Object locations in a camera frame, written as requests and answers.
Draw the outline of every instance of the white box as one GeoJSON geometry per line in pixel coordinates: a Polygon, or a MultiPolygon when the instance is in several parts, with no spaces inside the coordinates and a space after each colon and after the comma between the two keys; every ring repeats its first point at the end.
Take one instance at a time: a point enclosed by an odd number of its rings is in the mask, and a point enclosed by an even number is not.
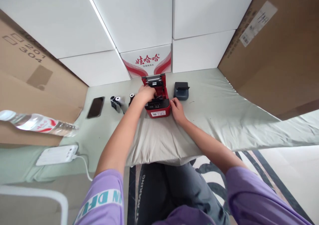
{"type": "Polygon", "coordinates": [[[93,0],[118,51],[172,43],[173,0],[93,0]]]}
{"type": "Polygon", "coordinates": [[[173,38],[235,30],[251,1],[173,0],[173,38]]]}
{"type": "Polygon", "coordinates": [[[173,73],[216,68],[235,30],[173,40],[173,73]]]}
{"type": "Polygon", "coordinates": [[[60,61],[88,86],[131,79],[116,50],[63,58],[60,61]]]}
{"type": "Polygon", "coordinates": [[[89,0],[0,0],[0,8],[58,59],[114,50],[89,0]]]}
{"type": "Polygon", "coordinates": [[[121,53],[132,78],[171,72],[171,44],[121,53]]]}

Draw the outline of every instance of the purple shirt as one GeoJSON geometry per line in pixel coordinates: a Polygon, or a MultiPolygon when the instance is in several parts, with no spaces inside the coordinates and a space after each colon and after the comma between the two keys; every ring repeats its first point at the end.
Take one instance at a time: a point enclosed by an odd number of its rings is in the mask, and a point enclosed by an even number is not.
{"type": "MultiPolygon", "coordinates": [[[[311,225],[250,170],[233,167],[226,180],[229,208],[238,224],[311,225]]],[[[124,225],[123,179],[118,171],[109,169],[94,178],[74,224],[124,225]]],[[[199,209],[184,205],[154,224],[215,223],[199,209]]]]}

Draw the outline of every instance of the smartphone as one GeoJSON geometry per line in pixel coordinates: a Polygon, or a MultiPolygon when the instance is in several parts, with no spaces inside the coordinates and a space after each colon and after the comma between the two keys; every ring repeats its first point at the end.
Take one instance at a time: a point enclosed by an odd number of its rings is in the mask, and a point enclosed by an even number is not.
{"type": "Polygon", "coordinates": [[[105,97],[95,98],[92,101],[91,108],[87,114],[87,119],[96,118],[101,115],[105,97]]]}

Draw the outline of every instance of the bottle label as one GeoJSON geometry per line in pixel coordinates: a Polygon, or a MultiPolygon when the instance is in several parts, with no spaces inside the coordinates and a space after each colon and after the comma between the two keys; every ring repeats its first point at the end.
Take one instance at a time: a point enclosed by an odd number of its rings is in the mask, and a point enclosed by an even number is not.
{"type": "Polygon", "coordinates": [[[58,123],[58,120],[54,120],[52,118],[44,116],[41,122],[30,130],[41,132],[41,133],[49,133],[57,125],[57,123],[58,123]]]}

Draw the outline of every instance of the shipping label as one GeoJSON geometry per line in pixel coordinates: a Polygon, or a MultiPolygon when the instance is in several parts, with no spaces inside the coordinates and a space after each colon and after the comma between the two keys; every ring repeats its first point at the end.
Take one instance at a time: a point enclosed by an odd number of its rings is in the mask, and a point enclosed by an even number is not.
{"type": "Polygon", "coordinates": [[[277,8],[274,7],[269,1],[266,1],[246,30],[240,37],[240,41],[244,47],[252,41],[252,39],[258,34],[258,32],[267,24],[267,22],[277,12],[277,8]]]}
{"type": "Polygon", "coordinates": [[[162,111],[157,111],[157,112],[151,112],[151,114],[153,117],[155,117],[155,116],[166,115],[166,112],[165,112],[165,110],[162,110],[162,111]]]}

